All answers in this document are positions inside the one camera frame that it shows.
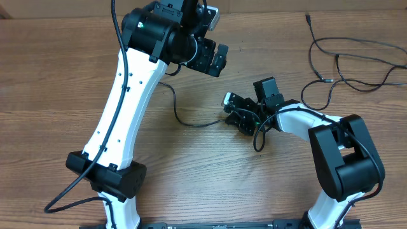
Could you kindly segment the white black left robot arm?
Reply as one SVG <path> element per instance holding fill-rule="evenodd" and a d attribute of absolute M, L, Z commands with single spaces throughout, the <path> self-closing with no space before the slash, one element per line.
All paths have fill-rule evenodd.
<path fill-rule="evenodd" d="M 66 167 L 89 181 L 104 204 L 104 228 L 139 228 L 136 196 L 146 167 L 133 159 L 137 131 L 169 64 L 213 77 L 228 47 L 206 38 L 220 14 L 205 1 L 153 1 L 123 17 L 114 83 L 95 132 Z"/>

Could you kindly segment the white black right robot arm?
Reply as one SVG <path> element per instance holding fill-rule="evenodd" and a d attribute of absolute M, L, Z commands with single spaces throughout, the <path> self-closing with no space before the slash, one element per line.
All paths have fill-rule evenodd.
<path fill-rule="evenodd" d="M 385 168 L 364 120 L 324 115 L 296 100 L 285 100 L 275 78 L 253 84 L 257 99 L 225 94 L 225 122 L 257 138 L 269 130 L 294 134 L 310 143 L 317 179 L 322 188 L 315 204 L 300 219 L 275 219 L 271 228 L 361 228 L 346 219 L 355 203 L 373 198 L 382 189 Z"/>

